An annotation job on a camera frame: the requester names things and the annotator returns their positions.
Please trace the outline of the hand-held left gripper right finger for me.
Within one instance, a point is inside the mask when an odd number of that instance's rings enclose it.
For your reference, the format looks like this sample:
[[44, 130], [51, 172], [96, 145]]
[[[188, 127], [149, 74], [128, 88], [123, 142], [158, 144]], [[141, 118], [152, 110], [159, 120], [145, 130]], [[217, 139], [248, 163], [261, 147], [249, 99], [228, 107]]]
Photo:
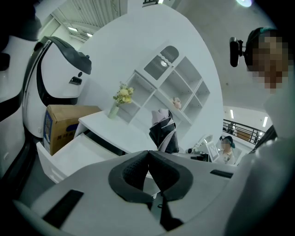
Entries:
[[228, 188], [237, 167], [149, 152], [149, 172], [162, 193], [162, 210], [148, 232], [224, 232], [237, 196]]

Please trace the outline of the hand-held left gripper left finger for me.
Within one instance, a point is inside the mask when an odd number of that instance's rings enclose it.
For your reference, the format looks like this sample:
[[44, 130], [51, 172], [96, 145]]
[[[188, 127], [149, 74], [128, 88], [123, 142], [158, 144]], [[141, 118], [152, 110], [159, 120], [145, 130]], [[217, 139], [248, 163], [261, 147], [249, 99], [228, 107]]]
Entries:
[[49, 188], [32, 205], [48, 222], [69, 192], [82, 193], [60, 229], [75, 236], [158, 236], [165, 232], [151, 213], [152, 196], [143, 191], [148, 152], [141, 151], [83, 167]]

